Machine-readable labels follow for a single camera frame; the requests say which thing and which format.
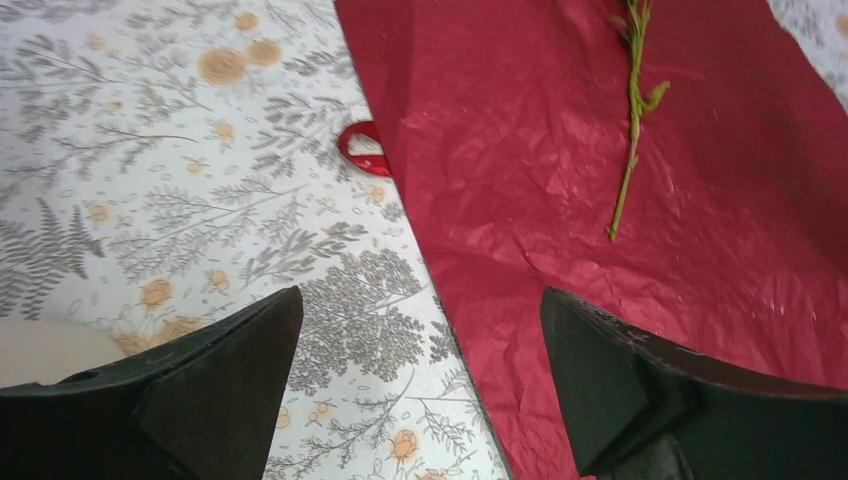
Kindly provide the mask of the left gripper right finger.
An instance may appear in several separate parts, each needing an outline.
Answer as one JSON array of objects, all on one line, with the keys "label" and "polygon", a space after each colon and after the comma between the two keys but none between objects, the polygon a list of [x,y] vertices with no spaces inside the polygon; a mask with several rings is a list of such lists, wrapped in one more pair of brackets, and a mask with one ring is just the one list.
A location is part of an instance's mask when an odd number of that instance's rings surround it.
[{"label": "left gripper right finger", "polygon": [[736,366],[565,290],[540,305],[577,472],[598,479],[843,479],[847,394]]}]

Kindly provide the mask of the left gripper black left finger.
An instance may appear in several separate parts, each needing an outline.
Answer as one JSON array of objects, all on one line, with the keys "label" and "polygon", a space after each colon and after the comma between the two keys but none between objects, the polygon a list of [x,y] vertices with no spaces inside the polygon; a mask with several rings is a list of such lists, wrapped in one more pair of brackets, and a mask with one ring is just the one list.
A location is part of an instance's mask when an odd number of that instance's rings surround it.
[{"label": "left gripper black left finger", "polygon": [[296,287],[54,385],[1,392],[5,479],[259,479],[304,318]]}]

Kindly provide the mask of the brown and red wrapping paper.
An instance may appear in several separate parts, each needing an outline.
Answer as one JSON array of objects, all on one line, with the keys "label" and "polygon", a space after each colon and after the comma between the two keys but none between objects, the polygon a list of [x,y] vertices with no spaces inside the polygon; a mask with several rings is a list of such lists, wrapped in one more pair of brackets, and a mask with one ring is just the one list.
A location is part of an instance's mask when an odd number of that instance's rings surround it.
[{"label": "brown and red wrapping paper", "polygon": [[568,291],[847,394],[847,5],[654,1],[628,152],[624,1],[339,1],[427,270],[515,479],[576,470],[540,320]]}]

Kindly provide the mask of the small blue bud stem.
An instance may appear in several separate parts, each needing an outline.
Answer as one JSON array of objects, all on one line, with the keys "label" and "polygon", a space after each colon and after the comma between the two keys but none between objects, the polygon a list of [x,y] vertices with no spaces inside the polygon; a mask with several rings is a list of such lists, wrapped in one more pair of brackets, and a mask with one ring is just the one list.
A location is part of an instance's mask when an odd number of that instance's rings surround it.
[{"label": "small blue bud stem", "polygon": [[640,73],[643,63],[647,28],[652,18],[654,1],[624,1],[627,16],[617,16],[613,20],[620,26],[619,33],[626,44],[630,63],[627,94],[629,105],[628,152],[622,180],[611,221],[606,233],[611,242],[615,242],[626,204],[627,194],[633,172],[639,163],[638,144],[641,136],[642,119],[646,113],[654,111],[662,101],[671,83],[664,80],[645,94],[640,87]]}]

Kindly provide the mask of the red ribbon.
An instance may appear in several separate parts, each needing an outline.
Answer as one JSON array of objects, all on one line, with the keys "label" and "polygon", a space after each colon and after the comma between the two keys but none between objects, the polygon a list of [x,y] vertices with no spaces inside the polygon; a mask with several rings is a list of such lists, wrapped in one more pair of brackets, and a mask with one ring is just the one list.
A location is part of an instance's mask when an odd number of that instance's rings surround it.
[{"label": "red ribbon", "polygon": [[373,120],[348,125],[337,138],[337,149],[342,157],[359,170],[370,175],[391,178],[392,172]]}]

